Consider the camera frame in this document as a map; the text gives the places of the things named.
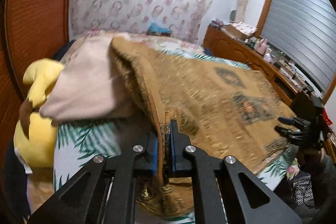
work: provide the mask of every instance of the horizontal blinds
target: horizontal blinds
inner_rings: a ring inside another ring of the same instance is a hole
[[[336,71],[336,13],[329,0],[272,0],[261,36],[328,88]]]

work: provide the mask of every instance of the pink cloth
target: pink cloth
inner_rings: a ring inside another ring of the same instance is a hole
[[[121,75],[110,61],[113,34],[87,37],[60,73],[42,117],[56,121],[130,116],[135,105]]]

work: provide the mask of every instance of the metal bolt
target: metal bolt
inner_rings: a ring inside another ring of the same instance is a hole
[[[228,164],[234,164],[236,162],[236,158],[234,156],[227,156],[227,157],[225,157],[225,161]]]
[[[103,157],[103,156],[100,156],[100,155],[95,156],[95,157],[93,158],[93,161],[94,161],[95,163],[99,164],[99,163],[101,163],[101,162],[104,161],[104,157]]]
[[[143,150],[143,146],[142,145],[135,145],[133,147],[133,151],[135,152],[141,152]]]
[[[194,153],[196,151],[196,147],[192,146],[192,145],[188,145],[185,150],[189,153]]]

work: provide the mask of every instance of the wooden cabinet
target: wooden cabinet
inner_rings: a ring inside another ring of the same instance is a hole
[[[230,38],[222,31],[208,27],[203,47],[208,48],[217,57],[239,61],[254,70],[262,71],[279,97],[288,106],[295,98],[297,91],[277,68],[264,61],[259,53],[238,40]]]

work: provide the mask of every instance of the yellow plush toy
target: yellow plush toy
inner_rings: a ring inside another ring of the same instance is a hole
[[[53,166],[58,127],[51,125],[51,119],[42,118],[38,109],[48,98],[63,68],[60,62],[45,58],[30,64],[23,76],[23,83],[31,88],[20,107],[14,148],[18,148],[31,167]]]

